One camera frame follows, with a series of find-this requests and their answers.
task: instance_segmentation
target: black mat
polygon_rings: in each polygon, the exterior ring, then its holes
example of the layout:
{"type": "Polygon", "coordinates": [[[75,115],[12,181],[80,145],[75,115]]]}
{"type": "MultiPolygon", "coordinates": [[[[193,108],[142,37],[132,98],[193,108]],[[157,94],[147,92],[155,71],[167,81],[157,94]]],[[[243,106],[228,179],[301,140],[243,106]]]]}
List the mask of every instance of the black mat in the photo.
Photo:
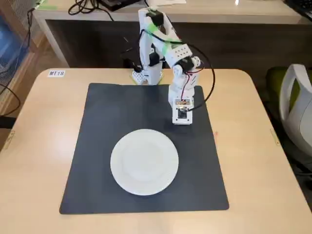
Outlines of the black mat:
{"type": "MultiPolygon", "coordinates": [[[[195,104],[204,99],[195,88],[195,104]]],[[[207,108],[193,124],[172,124],[168,85],[90,84],[61,214],[226,210],[229,207],[207,108]],[[110,157],[115,144],[137,129],[154,129],[177,148],[172,184],[149,197],[132,195],[115,182],[110,157]]]]}

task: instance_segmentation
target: white plate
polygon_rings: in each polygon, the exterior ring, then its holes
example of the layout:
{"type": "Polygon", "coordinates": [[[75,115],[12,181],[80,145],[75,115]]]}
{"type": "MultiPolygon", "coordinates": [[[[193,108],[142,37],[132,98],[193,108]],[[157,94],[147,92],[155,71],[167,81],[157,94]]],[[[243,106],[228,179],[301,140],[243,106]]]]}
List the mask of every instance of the white plate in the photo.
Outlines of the white plate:
{"type": "Polygon", "coordinates": [[[167,188],[178,165],[175,145],[164,134],[150,129],[125,135],[115,145],[111,157],[114,179],[136,195],[153,195],[167,188]]]}

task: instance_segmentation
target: label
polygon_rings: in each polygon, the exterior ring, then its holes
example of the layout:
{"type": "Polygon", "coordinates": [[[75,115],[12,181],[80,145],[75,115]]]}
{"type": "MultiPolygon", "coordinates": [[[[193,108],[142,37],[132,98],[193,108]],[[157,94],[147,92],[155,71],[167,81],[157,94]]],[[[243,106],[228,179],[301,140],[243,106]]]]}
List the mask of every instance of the label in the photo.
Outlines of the label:
{"type": "Polygon", "coordinates": [[[5,144],[4,144],[4,147],[3,147],[4,150],[7,150],[9,148],[9,145],[10,145],[10,143],[14,137],[14,134],[15,134],[15,131],[10,132],[10,134],[9,134],[8,138],[6,139],[5,144]]]}
{"type": "Polygon", "coordinates": [[[64,70],[50,70],[48,77],[64,77],[65,71],[64,70]]]}
{"type": "Polygon", "coordinates": [[[271,134],[272,134],[272,136],[273,136],[273,139],[274,139],[274,141],[275,141],[275,144],[276,144],[277,146],[280,146],[281,143],[279,142],[279,139],[278,139],[278,137],[277,137],[277,135],[276,135],[274,129],[271,128],[271,129],[270,129],[270,132],[271,132],[271,134]]]}

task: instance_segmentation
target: wooden table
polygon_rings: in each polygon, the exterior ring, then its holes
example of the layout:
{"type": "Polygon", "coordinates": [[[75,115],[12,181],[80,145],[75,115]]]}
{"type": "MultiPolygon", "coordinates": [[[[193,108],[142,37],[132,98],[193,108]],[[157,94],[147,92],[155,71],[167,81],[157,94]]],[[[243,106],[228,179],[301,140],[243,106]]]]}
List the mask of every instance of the wooden table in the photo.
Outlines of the wooden table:
{"type": "MultiPolygon", "coordinates": [[[[294,234],[312,215],[250,77],[216,70],[207,102],[230,208],[226,211],[60,215],[90,82],[133,84],[130,70],[42,72],[0,154],[3,234],[294,234]]],[[[163,84],[171,83],[165,70],[163,84]]],[[[199,84],[207,94],[210,70],[199,84]]]]}

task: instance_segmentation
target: table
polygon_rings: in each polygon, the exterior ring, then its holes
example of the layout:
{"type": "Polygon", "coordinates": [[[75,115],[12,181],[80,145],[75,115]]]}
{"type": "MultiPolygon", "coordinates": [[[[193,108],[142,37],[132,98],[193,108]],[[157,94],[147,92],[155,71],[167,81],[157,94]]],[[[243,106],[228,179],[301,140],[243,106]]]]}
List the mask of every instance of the table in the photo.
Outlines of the table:
{"type": "MultiPolygon", "coordinates": [[[[251,78],[216,70],[207,102],[230,208],[226,211],[60,215],[90,82],[133,84],[126,69],[42,72],[0,154],[0,232],[6,234],[293,234],[312,214],[251,78]]],[[[171,83],[164,70],[161,83],[171,83]]],[[[207,94],[210,70],[199,84],[207,94]]]]}
{"type": "MultiPolygon", "coordinates": [[[[34,12],[35,18],[42,31],[49,39],[55,53],[60,60],[69,65],[66,55],[60,48],[55,29],[47,23],[49,20],[89,20],[111,21],[105,12],[78,14],[70,16],[68,9],[74,0],[46,0],[34,12]]],[[[111,13],[115,21],[138,21],[137,11],[145,7],[144,3],[137,3],[111,13]]],[[[309,21],[293,11],[282,0],[188,0],[186,4],[163,6],[160,8],[170,16],[172,22],[187,23],[257,23],[257,24],[309,24],[309,21]]]]}

